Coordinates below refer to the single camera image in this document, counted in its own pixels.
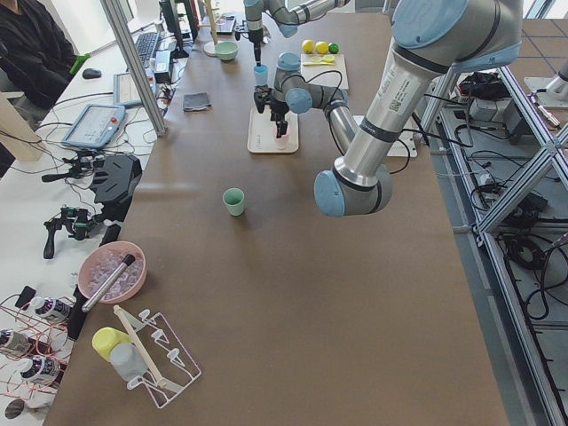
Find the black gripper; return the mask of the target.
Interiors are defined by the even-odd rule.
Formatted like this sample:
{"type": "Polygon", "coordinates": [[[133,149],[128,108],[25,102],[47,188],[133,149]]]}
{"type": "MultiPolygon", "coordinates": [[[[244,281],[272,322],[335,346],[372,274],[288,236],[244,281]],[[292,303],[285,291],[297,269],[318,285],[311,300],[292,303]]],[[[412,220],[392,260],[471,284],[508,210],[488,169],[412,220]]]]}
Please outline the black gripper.
{"type": "Polygon", "coordinates": [[[261,42],[263,41],[263,22],[261,18],[247,19],[248,39],[253,43],[256,66],[261,66],[261,42]]]}
{"type": "Polygon", "coordinates": [[[276,138],[283,138],[287,135],[286,114],[288,104],[283,99],[282,94],[269,86],[256,86],[253,94],[256,110],[262,114],[266,107],[271,110],[271,120],[276,122],[276,138]]]}

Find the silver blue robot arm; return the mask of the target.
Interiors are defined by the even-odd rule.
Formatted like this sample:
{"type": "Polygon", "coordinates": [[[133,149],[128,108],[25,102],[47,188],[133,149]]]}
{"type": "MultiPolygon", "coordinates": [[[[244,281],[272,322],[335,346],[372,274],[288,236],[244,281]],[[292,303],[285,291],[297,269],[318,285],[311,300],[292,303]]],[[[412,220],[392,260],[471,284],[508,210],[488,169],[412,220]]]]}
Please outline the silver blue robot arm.
{"type": "Polygon", "coordinates": [[[244,0],[248,39],[253,44],[256,65],[262,65],[261,43],[264,39],[264,13],[272,18],[284,37],[290,38],[297,32],[300,25],[321,19],[327,12],[342,8],[349,2],[349,0],[310,0],[289,9],[286,2],[281,0],[244,0]]]}
{"type": "Polygon", "coordinates": [[[330,217],[375,213],[392,192],[383,161],[432,80],[448,70],[474,72],[512,63],[520,51],[522,19],[520,1],[400,1],[391,19],[383,77],[360,122],[342,90],[302,77],[294,53],[279,56],[272,85],[264,66],[256,66],[256,108],[271,109],[278,137],[288,127],[286,113],[322,110],[343,155],[315,178],[319,210],[330,217]]]}

